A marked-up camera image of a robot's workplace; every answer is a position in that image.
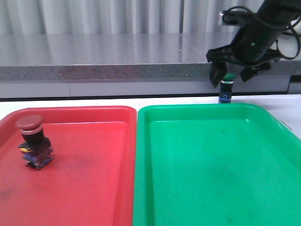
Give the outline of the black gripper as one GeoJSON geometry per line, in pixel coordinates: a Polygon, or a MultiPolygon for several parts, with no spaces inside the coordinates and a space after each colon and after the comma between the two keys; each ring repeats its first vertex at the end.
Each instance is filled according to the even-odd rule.
{"type": "Polygon", "coordinates": [[[281,58],[279,51],[270,49],[280,34],[278,27],[274,29],[253,19],[240,27],[229,45],[208,50],[206,58],[211,62],[209,78],[213,87],[216,88],[228,72],[226,62],[246,66],[240,73],[243,82],[270,70],[269,61],[281,58]]]}

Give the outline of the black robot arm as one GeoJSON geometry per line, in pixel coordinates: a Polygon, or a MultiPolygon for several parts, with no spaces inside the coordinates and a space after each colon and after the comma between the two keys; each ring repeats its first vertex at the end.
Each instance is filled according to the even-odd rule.
{"type": "Polygon", "coordinates": [[[299,0],[265,0],[257,12],[244,6],[234,6],[222,12],[222,23],[237,25],[239,30],[229,45],[210,49],[206,54],[211,63],[209,78],[214,87],[228,72],[227,63],[242,66],[243,81],[247,81],[262,71],[271,69],[272,61],[289,59],[279,49],[271,49],[273,43],[285,31],[290,30],[297,40],[297,54],[301,51],[301,41],[292,21],[301,20],[299,0]]]}

